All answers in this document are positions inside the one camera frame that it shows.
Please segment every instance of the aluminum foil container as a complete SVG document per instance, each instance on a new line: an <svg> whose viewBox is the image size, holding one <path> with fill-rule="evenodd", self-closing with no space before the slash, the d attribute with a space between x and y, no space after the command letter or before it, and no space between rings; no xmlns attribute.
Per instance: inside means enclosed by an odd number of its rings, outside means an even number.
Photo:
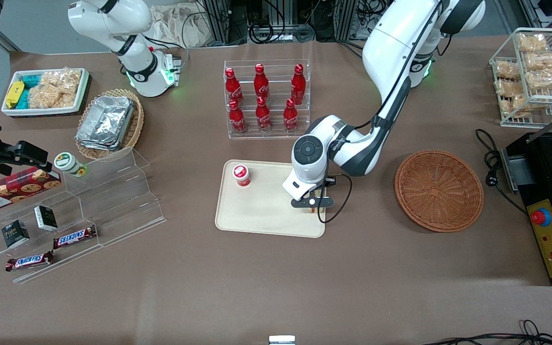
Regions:
<svg viewBox="0 0 552 345"><path fill-rule="evenodd" d="M98 150L118 150L131 122L134 102L127 97L100 96L86 113L75 139Z"/></svg>

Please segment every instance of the coca-cola bottle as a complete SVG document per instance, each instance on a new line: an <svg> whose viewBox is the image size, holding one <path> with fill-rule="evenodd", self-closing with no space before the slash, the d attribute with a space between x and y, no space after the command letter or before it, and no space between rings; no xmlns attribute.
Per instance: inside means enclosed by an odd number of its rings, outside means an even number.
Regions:
<svg viewBox="0 0 552 345"><path fill-rule="evenodd" d="M291 79L291 98L295 104L300 105L304 100L306 92L306 78L304 77L304 65L298 63L295 65L295 74Z"/></svg>
<svg viewBox="0 0 552 345"><path fill-rule="evenodd" d="M242 86L240 85L240 82L236 78L234 69L231 67L225 68L225 76L227 77L227 81L225 82L225 89L227 90L227 96L230 98L230 100L236 100L238 102L238 105L243 105L244 96L241 94Z"/></svg>
<svg viewBox="0 0 552 345"><path fill-rule="evenodd" d="M272 129L272 120L270 120L270 109L265 105L265 97L257 97L257 109L254 111L257 115L257 125L259 131L267 133Z"/></svg>
<svg viewBox="0 0 552 345"><path fill-rule="evenodd" d="M257 97L265 98L265 104L270 104L270 82L267 80L264 70L260 63L254 66L254 92Z"/></svg>
<svg viewBox="0 0 552 345"><path fill-rule="evenodd" d="M287 107L283 116L285 118L285 131L290 134L295 133L298 130L298 110L295 109L293 98L287 100Z"/></svg>
<svg viewBox="0 0 552 345"><path fill-rule="evenodd" d="M244 113L238 108L236 100L230 100L230 122L234 133L246 133L246 123L244 122Z"/></svg>

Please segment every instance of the white tray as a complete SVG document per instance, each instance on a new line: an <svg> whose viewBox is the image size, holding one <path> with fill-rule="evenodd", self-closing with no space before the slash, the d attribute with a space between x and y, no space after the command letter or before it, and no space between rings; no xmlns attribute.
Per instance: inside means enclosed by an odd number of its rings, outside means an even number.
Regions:
<svg viewBox="0 0 552 345"><path fill-rule="evenodd" d="M68 114L71 112L77 112L82 105L82 100L84 98L84 93L86 90L86 84L88 83L88 77L89 73L84 68L71 68L71 69L79 69L82 71L82 75L80 76L80 83L78 85L78 90L76 90L76 98L74 100L74 105L71 107L64 107L64 108L48 108L48 109L10 109L6 105L6 100L4 98L3 103L1 104L1 112L10 116L10 117L40 117L40 116L53 116L53 115L61 115L61 114ZM53 70L62 70L62 69L36 69L36 70L19 70L17 72L14 72L13 76L11 77L10 84L8 85L8 88L6 89L6 93L10 90L12 87L12 84L14 81L21 80L24 76L33 76L35 74L42 75L44 72L50 72Z"/></svg>
<svg viewBox="0 0 552 345"><path fill-rule="evenodd" d="M250 184L241 187L232 170L245 164L250 173ZM325 225L309 209L291 206L291 196L282 182L293 169L290 163L230 160L223 167L221 191L218 196L217 228L225 231L279 234L319 238Z"/></svg>

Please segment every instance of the yellow control panel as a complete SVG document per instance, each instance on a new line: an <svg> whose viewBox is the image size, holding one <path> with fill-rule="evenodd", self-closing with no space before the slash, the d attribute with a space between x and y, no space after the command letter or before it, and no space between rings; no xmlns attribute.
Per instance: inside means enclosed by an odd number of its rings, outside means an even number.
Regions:
<svg viewBox="0 0 552 345"><path fill-rule="evenodd" d="M536 241L545 260L546 271L552 278L552 207L548 199L528 206Z"/></svg>

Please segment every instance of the red cookie box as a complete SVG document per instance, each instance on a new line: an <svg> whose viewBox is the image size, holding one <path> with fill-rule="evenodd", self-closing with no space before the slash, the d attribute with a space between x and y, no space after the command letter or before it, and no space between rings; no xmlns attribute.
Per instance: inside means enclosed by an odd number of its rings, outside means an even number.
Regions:
<svg viewBox="0 0 552 345"><path fill-rule="evenodd" d="M0 179L0 208L61 185L59 174L32 167Z"/></svg>

